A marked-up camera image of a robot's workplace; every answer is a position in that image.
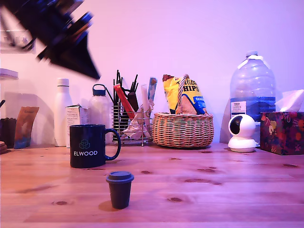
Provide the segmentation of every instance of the jug cap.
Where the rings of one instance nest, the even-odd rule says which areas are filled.
[[[103,86],[104,89],[94,89],[95,86]],[[105,96],[105,86],[103,84],[95,84],[93,86],[93,96]]]
[[[68,78],[57,78],[57,86],[68,86]]]
[[[257,51],[253,51],[253,50],[248,51],[246,53],[246,58],[248,58],[249,56],[258,56]]]

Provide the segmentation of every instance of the white bottle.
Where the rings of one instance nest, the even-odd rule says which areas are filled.
[[[66,146],[67,122],[66,107],[72,105],[67,78],[57,79],[57,95],[55,98],[54,130],[55,146]]]
[[[94,89],[95,86],[103,86],[104,89]],[[93,96],[89,101],[89,122],[90,124],[103,124],[106,128],[110,128],[110,111],[111,105],[109,99],[105,95],[105,86],[103,84],[95,84],[93,86]],[[111,141],[111,134],[106,135],[105,142]]]

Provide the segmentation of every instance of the mug handle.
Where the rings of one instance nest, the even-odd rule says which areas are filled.
[[[119,134],[117,133],[116,130],[111,129],[111,128],[110,128],[110,129],[106,129],[106,130],[105,130],[105,135],[106,135],[107,133],[109,133],[109,132],[113,132],[113,133],[117,136],[117,139],[118,139],[118,147],[117,147],[116,154],[115,154],[113,157],[109,157],[109,156],[105,155],[105,160],[106,160],[106,161],[113,161],[113,160],[114,160],[115,158],[117,158],[118,155],[119,155],[120,148],[121,148],[121,146],[122,146],[122,142],[120,141],[120,136],[119,136]]]

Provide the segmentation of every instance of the bottle cap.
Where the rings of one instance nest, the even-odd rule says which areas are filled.
[[[126,171],[111,172],[106,178],[106,182],[110,184],[125,184],[133,180],[134,176]]]
[[[58,78],[57,86],[68,86],[68,78]]]
[[[103,86],[104,89],[94,89],[95,86]],[[105,96],[105,86],[103,84],[95,84],[93,86],[93,96]]]
[[[248,51],[246,53],[246,58],[248,58],[249,56],[258,56],[257,51]]]

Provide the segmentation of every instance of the white water bottle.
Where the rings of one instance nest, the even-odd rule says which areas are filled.
[[[67,121],[66,107],[72,105],[67,78],[57,79],[57,95],[55,98],[54,130],[55,146],[66,146]]]

